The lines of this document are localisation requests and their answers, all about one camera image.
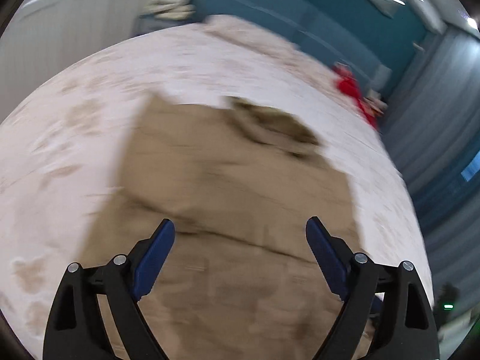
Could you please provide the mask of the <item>tan quilted puffer coat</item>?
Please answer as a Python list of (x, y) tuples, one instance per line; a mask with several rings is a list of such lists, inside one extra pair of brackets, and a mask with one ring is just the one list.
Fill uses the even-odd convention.
[(176, 240), (140, 308), (171, 359), (311, 359), (341, 301), (305, 236), (316, 216), (352, 250), (347, 177), (254, 142), (243, 111), (150, 94), (80, 262), (108, 262), (171, 219)]

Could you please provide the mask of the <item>grey blue curtain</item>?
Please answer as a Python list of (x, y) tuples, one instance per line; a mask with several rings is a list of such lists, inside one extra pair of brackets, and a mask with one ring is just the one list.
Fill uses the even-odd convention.
[(479, 39), (429, 34), (388, 99), (382, 139), (412, 198), (434, 291), (479, 303)]

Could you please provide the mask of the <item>red plush toy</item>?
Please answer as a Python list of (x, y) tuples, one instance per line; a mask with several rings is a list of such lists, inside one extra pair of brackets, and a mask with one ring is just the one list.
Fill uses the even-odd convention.
[(373, 89), (369, 89), (367, 94), (363, 95), (358, 80), (346, 64), (336, 62), (333, 71), (337, 74), (335, 80), (337, 90), (341, 94), (352, 98), (366, 122), (378, 131), (377, 118), (383, 116), (387, 109), (387, 104), (381, 100), (381, 95)]

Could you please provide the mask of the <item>blue bedside table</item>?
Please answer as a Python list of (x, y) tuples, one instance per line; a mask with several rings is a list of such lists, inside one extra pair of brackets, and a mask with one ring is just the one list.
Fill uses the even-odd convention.
[(131, 37), (139, 37), (148, 33), (153, 33), (162, 29), (169, 29), (186, 24), (193, 24), (193, 19), (172, 20), (172, 19), (158, 19), (152, 15), (138, 16), (133, 23), (133, 30)]

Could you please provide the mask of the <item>white panelled wardrobe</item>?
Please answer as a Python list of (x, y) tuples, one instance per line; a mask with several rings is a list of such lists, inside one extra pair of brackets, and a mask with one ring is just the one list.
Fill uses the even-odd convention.
[(24, 0), (1, 36), (1, 117), (73, 63), (134, 33), (148, 0)]

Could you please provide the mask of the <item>blue upholstered headboard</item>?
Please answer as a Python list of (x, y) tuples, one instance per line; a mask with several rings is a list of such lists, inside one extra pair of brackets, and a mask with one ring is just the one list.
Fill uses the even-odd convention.
[(305, 0), (193, 0), (200, 20), (236, 16), (292, 42), (328, 67), (350, 67), (363, 91), (382, 91), (391, 76), (366, 45), (337, 21)]

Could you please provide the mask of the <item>floral pink pillow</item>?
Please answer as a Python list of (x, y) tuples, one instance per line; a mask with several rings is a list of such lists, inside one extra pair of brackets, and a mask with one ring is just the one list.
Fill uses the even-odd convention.
[(206, 33), (271, 57), (284, 66), (298, 68), (300, 71), (319, 68), (329, 72), (323, 63), (300, 51), (293, 42), (237, 16), (208, 16), (202, 28)]

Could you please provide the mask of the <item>pile of pale cloths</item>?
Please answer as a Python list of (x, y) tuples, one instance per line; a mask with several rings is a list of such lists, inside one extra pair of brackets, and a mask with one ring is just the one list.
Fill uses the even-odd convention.
[(160, 20), (182, 21), (191, 18), (195, 11), (192, 0), (150, 0), (142, 13)]

